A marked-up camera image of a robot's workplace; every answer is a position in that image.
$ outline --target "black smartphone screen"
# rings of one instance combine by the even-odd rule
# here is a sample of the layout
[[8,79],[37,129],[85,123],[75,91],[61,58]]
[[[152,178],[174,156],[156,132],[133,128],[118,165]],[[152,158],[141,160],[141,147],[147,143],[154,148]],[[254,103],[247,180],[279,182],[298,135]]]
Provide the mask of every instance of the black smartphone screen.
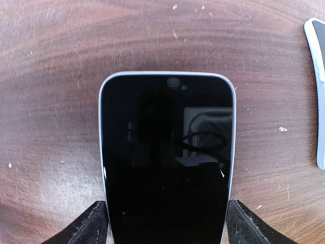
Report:
[[219,243],[231,172],[233,92],[205,75],[119,75],[100,99],[115,244]]

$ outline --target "camera lens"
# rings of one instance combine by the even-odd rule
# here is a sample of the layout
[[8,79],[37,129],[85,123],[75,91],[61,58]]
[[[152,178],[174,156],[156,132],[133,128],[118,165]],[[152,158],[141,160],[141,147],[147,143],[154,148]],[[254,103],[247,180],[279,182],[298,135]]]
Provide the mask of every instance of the camera lens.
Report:
[[167,80],[167,85],[172,89],[178,88],[179,84],[180,84],[180,80],[178,78],[172,77]]

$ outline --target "brown wooden surface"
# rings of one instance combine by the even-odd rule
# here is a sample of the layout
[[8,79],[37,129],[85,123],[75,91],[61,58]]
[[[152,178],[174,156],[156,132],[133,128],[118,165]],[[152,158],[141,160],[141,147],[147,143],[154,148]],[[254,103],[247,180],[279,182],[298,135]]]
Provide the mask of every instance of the brown wooden surface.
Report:
[[297,242],[324,243],[311,17],[325,19],[321,0],[2,0],[0,243],[40,243],[104,199],[98,92],[124,70],[227,76],[232,198]]

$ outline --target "phone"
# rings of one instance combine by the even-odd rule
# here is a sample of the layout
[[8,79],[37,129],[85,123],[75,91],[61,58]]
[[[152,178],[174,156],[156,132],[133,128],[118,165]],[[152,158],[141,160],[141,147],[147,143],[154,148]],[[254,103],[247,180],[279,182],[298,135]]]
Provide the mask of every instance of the phone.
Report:
[[115,244],[221,242],[236,135],[226,77],[113,74],[100,90],[99,131]]

